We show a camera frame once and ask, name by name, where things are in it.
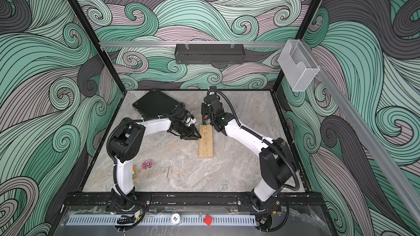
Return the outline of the wooden block with nails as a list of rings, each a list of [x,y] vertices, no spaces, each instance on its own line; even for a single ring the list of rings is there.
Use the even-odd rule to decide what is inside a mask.
[[[213,158],[213,128],[200,125],[199,158]]]

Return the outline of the claw hammer orange black handle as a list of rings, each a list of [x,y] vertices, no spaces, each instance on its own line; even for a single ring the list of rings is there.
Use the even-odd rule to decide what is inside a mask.
[[[209,120],[209,115],[203,115],[202,116],[202,124],[207,125],[207,121]]]

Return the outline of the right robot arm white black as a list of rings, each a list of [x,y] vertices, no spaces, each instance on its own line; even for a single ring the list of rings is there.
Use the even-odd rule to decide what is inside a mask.
[[[250,193],[250,201],[256,211],[267,209],[269,199],[283,189],[299,191],[297,167],[284,139],[266,137],[243,124],[231,101],[216,87],[207,91],[201,115],[202,121],[209,121],[214,130],[235,139],[258,156],[261,180]]]

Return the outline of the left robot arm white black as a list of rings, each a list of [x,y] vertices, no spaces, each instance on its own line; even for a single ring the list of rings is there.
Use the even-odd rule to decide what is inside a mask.
[[[133,159],[140,151],[143,138],[159,132],[168,132],[186,141],[201,139],[201,134],[195,127],[195,118],[182,102],[175,105],[169,113],[144,115],[136,120],[124,118],[108,136],[106,150],[113,161],[113,198],[124,212],[145,208],[135,198]]]

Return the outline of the black hard case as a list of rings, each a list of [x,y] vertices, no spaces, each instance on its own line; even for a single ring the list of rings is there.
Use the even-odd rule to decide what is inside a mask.
[[[188,115],[182,102],[175,100],[162,91],[149,91],[132,106],[145,118],[172,116],[185,118]]]

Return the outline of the pink toy car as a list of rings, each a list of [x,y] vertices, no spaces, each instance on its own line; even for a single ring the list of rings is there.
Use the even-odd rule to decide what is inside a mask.
[[[143,168],[144,170],[146,170],[146,169],[148,169],[148,168],[151,168],[151,167],[152,167],[152,165],[153,165],[152,161],[151,161],[151,160],[147,160],[147,161],[143,162],[143,164],[142,164],[142,168]]]

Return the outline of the rubiks cube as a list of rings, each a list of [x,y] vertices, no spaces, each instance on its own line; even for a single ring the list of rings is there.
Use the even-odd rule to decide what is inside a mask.
[[[135,181],[137,179],[137,172],[135,167],[132,167],[132,180]]]

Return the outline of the white round knob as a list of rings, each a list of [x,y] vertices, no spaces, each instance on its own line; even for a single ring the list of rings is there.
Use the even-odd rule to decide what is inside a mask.
[[[171,215],[171,224],[172,225],[179,225],[181,222],[181,217],[178,213],[174,213]]]

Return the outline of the red cube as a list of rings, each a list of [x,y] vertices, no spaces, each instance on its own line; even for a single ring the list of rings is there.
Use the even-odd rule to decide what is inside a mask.
[[[211,226],[212,225],[212,222],[213,222],[213,217],[212,216],[209,216],[209,215],[206,215],[205,218],[204,218],[203,223],[205,225]]]

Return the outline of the black wall tray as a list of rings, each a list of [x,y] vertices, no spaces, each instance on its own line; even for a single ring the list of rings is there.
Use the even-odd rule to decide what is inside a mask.
[[[175,59],[178,64],[242,64],[245,61],[242,44],[177,44]]]

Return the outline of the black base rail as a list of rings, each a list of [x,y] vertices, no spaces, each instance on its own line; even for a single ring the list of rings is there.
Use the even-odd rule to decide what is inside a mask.
[[[286,205],[325,205],[317,192],[277,194],[262,202],[251,192],[136,192],[131,195],[134,204],[113,192],[74,192],[68,194],[63,205],[77,207],[104,207],[108,212],[138,210],[148,212],[179,208],[225,208],[233,212],[271,212]]]

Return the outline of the aluminium wall rail back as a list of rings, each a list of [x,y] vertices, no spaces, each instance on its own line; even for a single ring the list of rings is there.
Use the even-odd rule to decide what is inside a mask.
[[[224,45],[239,45],[242,44],[244,48],[264,48],[264,49],[278,49],[284,48],[286,42],[255,42],[255,41],[241,41],[241,42],[222,42],[222,41],[152,41],[152,40],[109,40],[101,41],[99,45],[101,48],[175,48],[177,44],[185,45],[188,48],[190,45],[210,45],[210,44],[224,44]]]

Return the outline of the aluminium wall rail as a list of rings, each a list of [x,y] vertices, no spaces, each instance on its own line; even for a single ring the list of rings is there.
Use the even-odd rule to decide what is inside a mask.
[[[346,82],[345,73],[338,60],[326,48],[310,48],[307,43],[303,45],[310,55],[310,60],[318,66],[317,75],[328,89],[331,98],[335,100],[359,140],[365,145],[416,224],[419,225],[420,195],[351,103],[352,93],[348,90],[350,84]]]
[[[241,41],[241,42],[222,42],[222,41],[152,41],[152,40],[109,40],[101,41],[99,45],[101,48],[175,48],[177,44],[185,45],[188,48],[190,45],[210,45],[210,44],[224,44],[224,45],[239,45],[242,44],[244,48],[264,48],[264,49],[278,49],[284,48],[286,42],[255,42],[255,41]]]

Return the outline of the clear mesh wall holder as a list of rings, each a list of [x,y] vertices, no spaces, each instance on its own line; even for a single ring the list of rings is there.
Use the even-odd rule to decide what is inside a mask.
[[[293,92],[304,92],[320,71],[310,46],[300,39],[288,40],[278,63]]]

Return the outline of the aluminium wall rail right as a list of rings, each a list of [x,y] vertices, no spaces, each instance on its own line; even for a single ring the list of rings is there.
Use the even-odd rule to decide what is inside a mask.
[[[317,75],[328,89],[331,98],[335,100],[359,140],[365,145],[416,224],[419,225],[420,195],[351,103],[352,93],[348,90],[350,84],[346,82],[345,73],[338,60],[326,48],[310,48],[307,43],[303,45],[310,55],[310,60],[318,66]]]

